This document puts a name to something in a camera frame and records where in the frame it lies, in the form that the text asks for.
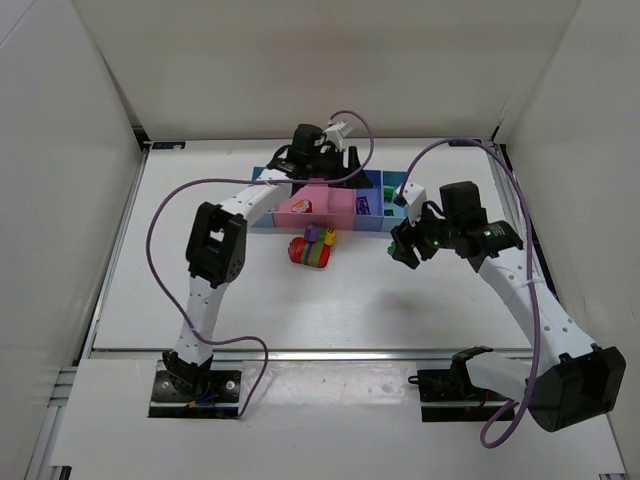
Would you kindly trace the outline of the purple green lego block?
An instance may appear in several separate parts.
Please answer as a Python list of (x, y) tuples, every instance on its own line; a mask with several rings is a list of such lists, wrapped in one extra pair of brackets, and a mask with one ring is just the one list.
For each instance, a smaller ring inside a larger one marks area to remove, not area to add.
[(356, 214), (357, 215), (370, 215), (371, 210), (369, 202), (366, 196), (358, 196), (356, 198)]

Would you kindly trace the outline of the red flower lego block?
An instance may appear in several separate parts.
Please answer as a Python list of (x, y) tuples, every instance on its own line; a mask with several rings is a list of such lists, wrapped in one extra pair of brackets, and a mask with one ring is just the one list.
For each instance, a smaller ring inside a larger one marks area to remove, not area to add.
[(313, 204), (308, 199), (300, 199), (291, 205), (291, 212), (296, 214), (306, 214), (313, 212)]

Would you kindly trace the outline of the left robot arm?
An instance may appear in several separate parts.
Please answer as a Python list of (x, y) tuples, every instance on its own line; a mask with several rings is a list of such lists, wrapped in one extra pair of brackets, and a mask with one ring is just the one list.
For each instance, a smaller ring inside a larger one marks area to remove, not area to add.
[(301, 124), (257, 179), (218, 204), (202, 203), (186, 247), (189, 273), (184, 324), (163, 362), (174, 388), (196, 401), (209, 395), (213, 330), (223, 296), (245, 264), (247, 232), (260, 217), (308, 183), (343, 186), (361, 175), (354, 148), (345, 149), (351, 127), (332, 121), (324, 129)]

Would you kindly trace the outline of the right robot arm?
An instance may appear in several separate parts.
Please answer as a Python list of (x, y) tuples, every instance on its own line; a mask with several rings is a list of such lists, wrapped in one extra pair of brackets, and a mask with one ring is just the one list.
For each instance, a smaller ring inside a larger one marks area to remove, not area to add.
[(396, 189), (393, 200), (407, 216), (391, 231), (389, 255), (411, 269), (441, 250), (468, 261), (530, 342), (532, 359), (509, 359), (487, 346), (462, 350), (447, 371), (418, 373), (429, 400), (492, 393), (525, 408), (547, 432), (609, 413), (626, 369), (619, 349), (599, 346), (577, 325), (535, 274), (530, 250), (513, 227), (489, 221), (475, 183), (445, 185), (440, 197), (435, 213), (422, 186)]

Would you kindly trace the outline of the small pink bin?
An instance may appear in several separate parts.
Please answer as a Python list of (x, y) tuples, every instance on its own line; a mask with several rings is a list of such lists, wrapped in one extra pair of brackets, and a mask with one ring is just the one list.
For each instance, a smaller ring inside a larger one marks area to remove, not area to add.
[(345, 188), (329, 188), (327, 218), (331, 227), (353, 230), (355, 224), (355, 191)]

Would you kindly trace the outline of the right light blue bin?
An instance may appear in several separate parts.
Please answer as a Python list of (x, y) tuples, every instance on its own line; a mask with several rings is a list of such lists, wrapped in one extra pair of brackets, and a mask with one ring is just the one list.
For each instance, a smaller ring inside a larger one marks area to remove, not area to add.
[(406, 173), (402, 171), (382, 172), (383, 220), (382, 232), (390, 232), (407, 217), (407, 208), (395, 203), (396, 190), (402, 185)]

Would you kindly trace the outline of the light blue bin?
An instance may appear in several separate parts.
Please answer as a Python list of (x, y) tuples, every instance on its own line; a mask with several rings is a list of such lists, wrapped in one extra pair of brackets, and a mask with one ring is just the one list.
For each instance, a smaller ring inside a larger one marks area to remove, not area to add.
[(274, 225), (272, 214), (275, 207), (289, 195), (289, 186), (279, 184), (280, 180), (285, 179), (285, 175), (275, 169), (255, 167), (253, 178), (256, 184), (252, 186), (254, 192), (247, 203), (251, 208), (250, 225), (272, 228)]
[(395, 203), (396, 190), (402, 185), (406, 173), (402, 171), (382, 172), (383, 220), (382, 232), (390, 232), (407, 217), (407, 208)]

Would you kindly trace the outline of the dark blue bin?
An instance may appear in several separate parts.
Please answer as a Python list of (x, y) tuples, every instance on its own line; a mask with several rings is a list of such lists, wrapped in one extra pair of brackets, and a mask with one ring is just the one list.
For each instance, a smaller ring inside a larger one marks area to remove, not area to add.
[(355, 190), (354, 229), (379, 232), (383, 219), (382, 173), (379, 170), (366, 170), (365, 174), (372, 186)]

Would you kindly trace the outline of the yellow striped lego block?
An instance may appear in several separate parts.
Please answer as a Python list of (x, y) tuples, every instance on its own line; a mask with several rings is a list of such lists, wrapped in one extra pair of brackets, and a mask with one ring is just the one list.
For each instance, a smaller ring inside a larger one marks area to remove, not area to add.
[(324, 244), (331, 247), (336, 241), (337, 232), (334, 228), (326, 228), (326, 229), (327, 229), (327, 238)]

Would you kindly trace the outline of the small purple lego block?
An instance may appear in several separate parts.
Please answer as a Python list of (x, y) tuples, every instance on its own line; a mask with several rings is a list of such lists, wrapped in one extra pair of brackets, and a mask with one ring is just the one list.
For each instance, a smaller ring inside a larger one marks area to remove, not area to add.
[(315, 243), (318, 241), (322, 228), (316, 225), (309, 225), (306, 227), (304, 232), (304, 239), (307, 242)]

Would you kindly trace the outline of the left light blue bin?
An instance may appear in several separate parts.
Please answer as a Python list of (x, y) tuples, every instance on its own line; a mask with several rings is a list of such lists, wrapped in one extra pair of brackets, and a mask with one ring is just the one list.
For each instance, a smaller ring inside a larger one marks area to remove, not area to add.
[(250, 225), (272, 228), (274, 225), (272, 214), (275, 207), (289, 195), (289, 186), (279, 184), (280, 180), (285, 179), (285, 175), (275, 169), (255, 167), (253, 178), (256, 184), (252, 186), (254, 192), (247, 203), (251, 208)]

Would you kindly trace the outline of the red striped lego block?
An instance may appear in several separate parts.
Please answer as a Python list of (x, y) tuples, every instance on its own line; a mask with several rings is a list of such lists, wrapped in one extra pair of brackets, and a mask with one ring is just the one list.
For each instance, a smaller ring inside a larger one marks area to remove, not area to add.
[(293, 263), (323, 269), (329, 262), (331, 249), (324, 242), (310, 242), (303, 237), (295, 237), (289, 243), (287, 252)]

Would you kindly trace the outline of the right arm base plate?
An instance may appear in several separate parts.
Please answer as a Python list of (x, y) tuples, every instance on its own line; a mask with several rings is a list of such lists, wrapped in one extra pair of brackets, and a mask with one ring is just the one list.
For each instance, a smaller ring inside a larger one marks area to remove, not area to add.
[(493, 391), (475, 387), (461, 393), (448, 369), (421, 369), (407, 381), (418, 388), (424, 423), (486, 422), (507, 402)]

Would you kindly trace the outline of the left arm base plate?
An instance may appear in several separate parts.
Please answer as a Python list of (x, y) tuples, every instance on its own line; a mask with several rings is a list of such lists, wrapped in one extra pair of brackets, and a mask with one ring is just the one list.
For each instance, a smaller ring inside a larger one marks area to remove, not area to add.
[(162, 362), (158, 362), (148, 404), (149, 418), (234, 419), (240, 410), (243, 368), (240, 363), (213, 362), (194, 392), (184, 395)]

